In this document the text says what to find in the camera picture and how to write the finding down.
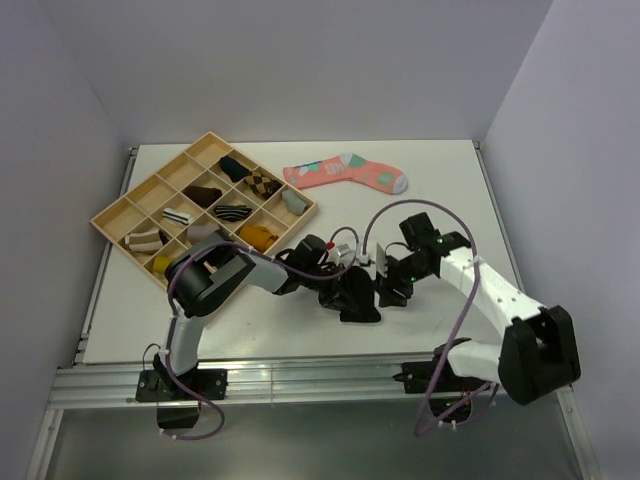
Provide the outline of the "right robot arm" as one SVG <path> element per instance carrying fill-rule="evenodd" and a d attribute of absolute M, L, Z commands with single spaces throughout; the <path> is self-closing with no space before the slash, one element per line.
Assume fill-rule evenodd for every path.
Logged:
<path fill-rule="evenodd" d="M 512 285 L 475 253 L 459 232 L 443 234 L 425 213 L 401 222 L 408 255 L 397 259 L 376 251 L 375 288 L 381 307 L 404 307 L 414 285 L 435 276 L 467 299 L 489 320 L 500 341 L 487 344 L 454 336 L 429 362 L 406 364 L 396 380 L 432 392 L 496 384 L 527 405 L 581 376 L 572 318 L 561 306 L 546 307 Z"/>

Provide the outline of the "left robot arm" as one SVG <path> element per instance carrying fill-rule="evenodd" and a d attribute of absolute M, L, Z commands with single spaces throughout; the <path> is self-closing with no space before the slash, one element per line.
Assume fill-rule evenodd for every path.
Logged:
<path fill-rule="evenodd" d="M 368 273 L 330 262 L 328 254 L 328 244 L 312 234 L 268 257 L 217 230 L 172 260 L 165 277 L 173 318 L 166 346 L 153 361 L 159 388 L 172 399 L 191 394 L 205 320 L 244 284 L 277 296 L 303 286 L 318 294 L 322 307 L 338 311 L 341 321 L 366 320 L 375 311 Z"/>

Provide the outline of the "mustard yellow sock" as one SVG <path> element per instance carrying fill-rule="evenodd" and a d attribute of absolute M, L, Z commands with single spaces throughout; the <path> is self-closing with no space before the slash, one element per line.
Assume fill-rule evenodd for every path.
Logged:
<path fill-rule="evenodd" d="M 164 274 L 172 262 L 173 262 L 172 257 L 158 255 L 153 259 L 152 271 L 157 274 Z"/>

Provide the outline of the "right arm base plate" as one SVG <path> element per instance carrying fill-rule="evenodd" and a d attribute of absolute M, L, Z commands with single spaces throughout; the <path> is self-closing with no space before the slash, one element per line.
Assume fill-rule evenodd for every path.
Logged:
<path fill-rule="evenodd" d="M 434 377 L 438 358 L 429 361 L 404 362 L 401 371 L 393 376 L 393 379 L 403 384 L 406 394 L 420 394 L 427 391 L 427 387 Z M 485 381 L 474 377 L 459 377 L 453 373 L 451 366 L 446 362 L 436 382 L 434 392 L 472 392 Z"/>

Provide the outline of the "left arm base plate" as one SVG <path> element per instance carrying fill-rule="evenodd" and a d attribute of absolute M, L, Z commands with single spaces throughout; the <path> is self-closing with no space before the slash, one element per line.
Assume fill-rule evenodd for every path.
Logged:
<path fill-rule="evenodd" d="M 227 387 L 225 369 L 195 369 L 178 378 L 195 397 L 179 387 L 167 373 L 155 370 L 142 371 L 138 378 L 135 401 L 139 403 L 157 403 L 172 401 L 191 401 L 199 397 L 207 400 L 223 400 Z"/>

